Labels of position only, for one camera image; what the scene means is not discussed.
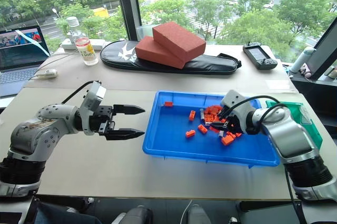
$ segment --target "laptop keyboard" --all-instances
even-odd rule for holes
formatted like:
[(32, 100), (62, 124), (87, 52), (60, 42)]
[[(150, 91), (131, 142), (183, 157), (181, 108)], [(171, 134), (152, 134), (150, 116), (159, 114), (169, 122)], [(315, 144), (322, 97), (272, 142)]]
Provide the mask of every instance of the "laptop keyboard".
[(35, 71), (36, 69), (32, 69), (19, 72), (6, 72), (0, 74), (0, 84), (28, 80), (35, 74)]

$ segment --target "bottle cap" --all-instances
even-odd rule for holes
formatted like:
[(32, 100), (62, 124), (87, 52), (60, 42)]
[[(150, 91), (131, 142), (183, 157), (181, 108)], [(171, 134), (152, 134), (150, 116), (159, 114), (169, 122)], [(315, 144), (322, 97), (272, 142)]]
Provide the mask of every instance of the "bottle cap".
[(67, 22), (69, 26), (79, 26), (77, 17), (67, 17)]

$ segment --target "robotic arm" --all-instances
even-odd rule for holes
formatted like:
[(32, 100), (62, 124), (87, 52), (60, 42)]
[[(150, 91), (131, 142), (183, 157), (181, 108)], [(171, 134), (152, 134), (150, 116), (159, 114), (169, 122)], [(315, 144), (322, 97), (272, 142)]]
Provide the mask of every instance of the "robotic arm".
[[(80, 108), (65, 102), (51, 104), (14, 129), (7, 157), (0, 163), (0, 216), (11, 211), (27, 214), (45, 163), (62, 136), (83, 131), (86, 135), (98, 133), (107, 140), (126, 140), (144, 134), (129, 128), (114, 130), (114, 115), (144, 110), (132, 105), (100, 105), (105, 92), (99, 82), (93, 81)], [(26, 214), (18, 223), (24, 223)]]
[(232, 133), (268, 135), (293, 181), (297, 197), (302, 200), (306, 221), (313, 223), (326, 217), (337, 221), (337, 180), (323, 164), (308, 132), (292, 119), (284, 104), (255, 109), (249, 100), (231, 90), (221, 101), (224, 107), (218, 115), (226, 122), (214, 122), (211, 126)]

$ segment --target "red foam block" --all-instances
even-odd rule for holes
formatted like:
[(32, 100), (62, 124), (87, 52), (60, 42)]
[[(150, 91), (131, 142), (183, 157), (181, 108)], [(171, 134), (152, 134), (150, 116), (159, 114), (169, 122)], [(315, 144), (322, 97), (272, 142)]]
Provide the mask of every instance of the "red foam block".
[(153, 40), (152, 37), (144, 37), (136, 45), (136, 54), (138, 58), (164, 64), (171, 67), (176, 67), (182, 69), (185, 62), (175, 55), (173, 55), (169, 50), (160, 46), (157, 42)]
[(206, 42), (174, 22), (153, 28), (153, 38), (184, 62), (205, 52)]

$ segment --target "laptop screen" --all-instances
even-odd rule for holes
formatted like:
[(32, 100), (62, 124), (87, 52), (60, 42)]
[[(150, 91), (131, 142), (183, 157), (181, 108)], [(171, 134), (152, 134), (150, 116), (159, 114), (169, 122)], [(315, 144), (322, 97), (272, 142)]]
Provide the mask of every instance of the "laptop screen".
[(41, 65), (48, 57), (38, 26), (0, 32), (0, 70)]

